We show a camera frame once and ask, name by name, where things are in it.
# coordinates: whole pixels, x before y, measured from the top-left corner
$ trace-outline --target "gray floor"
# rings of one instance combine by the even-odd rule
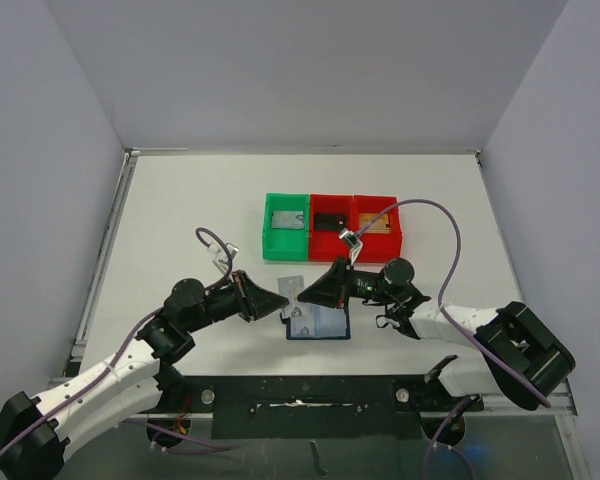
[[[480,480],[572,479],[553,417],[474,417],[460,444]],[[207,437],[210,421],[193,430]],[[61,480],[120,479],[258,479],[323,478],[307,440],[250,440],[238,448],[212,455],[182,457],[148,449],[144,429],[122,425],[80,450],[58,477]],[[419,479],[424,441],[390,437],[317,440],[320,466],[330,480]],[[455,454],[433,456],[430,480],[470,479]]]

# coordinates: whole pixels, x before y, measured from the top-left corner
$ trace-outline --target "table surface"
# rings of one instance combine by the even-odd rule
[[[194,236],[198,226],[240,247],[235,268],[277,291],[277,278],[303,275],[305,285],[326,263],[262,259],[267,192],[390,195],[447,206],[463,250],[446,300],[472,307],[519,298],[514,275],[473,155],[191,155],[141,156],[89,327],[82,369],[114,352],[133,325],[160,306],[172,286],[219,272]],[[425,205],[400,209],[402,254],[415,285],[435,296],[455,248],[447,218]],[[380,266],[358,265],[377,271]],[[481,361],[477,351],[417,341],[378,329],[378,309],[352,301],[350,340],[289,341],[277,315],[247,324],[238,317],[196,332],[196,347],[177,365],[185,375],[421,374],[450,353]]]

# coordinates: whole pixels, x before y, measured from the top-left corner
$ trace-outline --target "gray wall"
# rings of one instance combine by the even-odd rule
[[[43,0],[0,0],[0,408],[78,326],[122,148]]]
[[[571,0],[485,150],[524,298],[578,362],[578,426],[600,480],[600,0]]]
[[[48,0],[126,146],[483,147],[566,0]]]

